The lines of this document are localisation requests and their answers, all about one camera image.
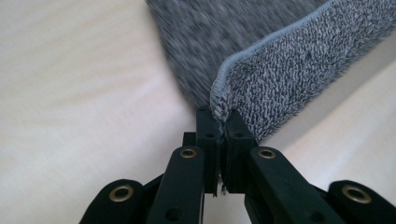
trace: gray towel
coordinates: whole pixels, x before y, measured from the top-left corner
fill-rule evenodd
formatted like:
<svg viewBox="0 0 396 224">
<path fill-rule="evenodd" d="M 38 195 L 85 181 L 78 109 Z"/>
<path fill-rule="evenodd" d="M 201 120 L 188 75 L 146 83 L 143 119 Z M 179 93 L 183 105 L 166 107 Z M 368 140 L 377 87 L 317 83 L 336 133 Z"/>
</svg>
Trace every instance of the gray towel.
<svg viewBox="0 0 396 224">
<path fill-rule="evenodd" d="M 193 107 L 209 104 L 226 58 L 327 0 L 148 0 L 169 65 Z"/>
<path fill-rule="evenodd" d="M 332 0 L 227 59 L 210 96 L 220 122 L 232 108 L 260 142 L 390 35 L 396 1 Z"/>
<path fill-rule="evenodd" d="M 148 5 L 188 101 L 206 105 L 210 94 L 219 123 L 238 109 L 261 141 L 390 34 L 395 1 L 148 0 Z"/>
</svg>

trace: metal rivet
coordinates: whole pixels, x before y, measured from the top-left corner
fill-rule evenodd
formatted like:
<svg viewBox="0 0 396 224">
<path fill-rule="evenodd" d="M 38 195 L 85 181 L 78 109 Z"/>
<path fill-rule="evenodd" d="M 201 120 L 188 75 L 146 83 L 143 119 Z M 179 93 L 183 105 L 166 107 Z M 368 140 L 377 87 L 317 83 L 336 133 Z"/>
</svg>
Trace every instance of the metal rivet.
<svg viewBox="0 0 396 224">
<path fill-rule="evenodd" d="M 127 193 L 125 195 L 118 196 L 117 191 L 121 189 L 126 189 Z M 134 189 L 130 185 L 121 185 L 111 190 L 108 197 L 110 198 L 111 201 L 115 203 L 121 203 L 131 198 L 133 194 L 134 194 Z"/>
<path fill-rule="evenodd" d="M 343 194 L 348 197 L 348 199 L 357 203 L 370 203 L 372 198 L 364 190 L 354 187 L 351 185 L 345 185 L 342 188 Z"/>
<path fill-rule="evenodd" d="M 180 156 L 182 158 L 194 158 L 196 155 L 198 155 L 198 153 L 195 149 L 186 148 L 180 151 Z"/>
<path fill-rule="evenodd" d="M 270 149 L 260 149 L 259 156 L 265 159 L 273 159 L 276 156 L 276 154 L 273 150 Z"/>
</svg>

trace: wooden table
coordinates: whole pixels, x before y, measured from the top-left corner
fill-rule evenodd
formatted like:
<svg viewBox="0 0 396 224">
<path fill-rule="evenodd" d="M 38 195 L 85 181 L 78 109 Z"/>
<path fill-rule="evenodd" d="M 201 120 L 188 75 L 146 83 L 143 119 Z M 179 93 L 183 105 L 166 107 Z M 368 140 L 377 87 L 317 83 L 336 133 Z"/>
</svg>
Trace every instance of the wooden table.
<svg viewBox="0 0 396 224">
<path fill-rule="evenodd" d="M 393 35 L 265 145 L 396 204 L 395 72 Z M 0 223 L 78 223 L 107 183 L 161 174 L 194 122 L 144 1 L 0 3 Z M 204 222 L 249 223 L 243 196 L 206 196 Z"/>
</svg>

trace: screw hole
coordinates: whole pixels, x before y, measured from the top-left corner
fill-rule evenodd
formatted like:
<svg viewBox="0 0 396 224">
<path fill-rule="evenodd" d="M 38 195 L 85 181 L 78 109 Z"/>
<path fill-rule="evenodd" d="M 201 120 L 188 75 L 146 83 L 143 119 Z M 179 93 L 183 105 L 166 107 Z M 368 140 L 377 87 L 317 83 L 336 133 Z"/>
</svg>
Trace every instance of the screw hole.
<svg viewBox="0 0 396 224">
<path fill-rule="evenodd" d="M 260 149 L 259 156 L 261 156 L 265 159 L 273 159 L 276 156 L 276 154 L 274 151 L 272 151 L 270 149 Z"/>
<path fill-rule="evenodd" d="M 183 149 L 180 151 L 180 156 L 183 158 L 194 158 L 197 155 L 197 151 L 195 151 L 194 149 Z"/>
<path fill-rule="evenodd" d="M 308 218 L 313 222 L 324 222 L 325 216 L 316 210 L 309 211 L 307 213 Z"/>
<path fill-rule="evenodd" d="M 121 185 L 111 190 L 108 197 L 115 203 L 121 203 L 132 197 L 134 189 L 130 185 Z"/>
<path fill-rule="evenodd" d="M 177 222 L 180 220 L 182 215 L 181 209 L 179 208 L 169 208 L 165 213 L 165 218 L 168 221 Z"/>
<path fill-rule="evenodd" d="M 125 197 L 129 193 L 128 189 L 117 189 L 115 192 L 116 197 Z"/>
<path fill-rule="evenodd" d="M 342 191 L 348 199 L 357 203 L 370 203 L 372 198 L 364 190 L 351 185 L 345 185 Z"/>
</svg>

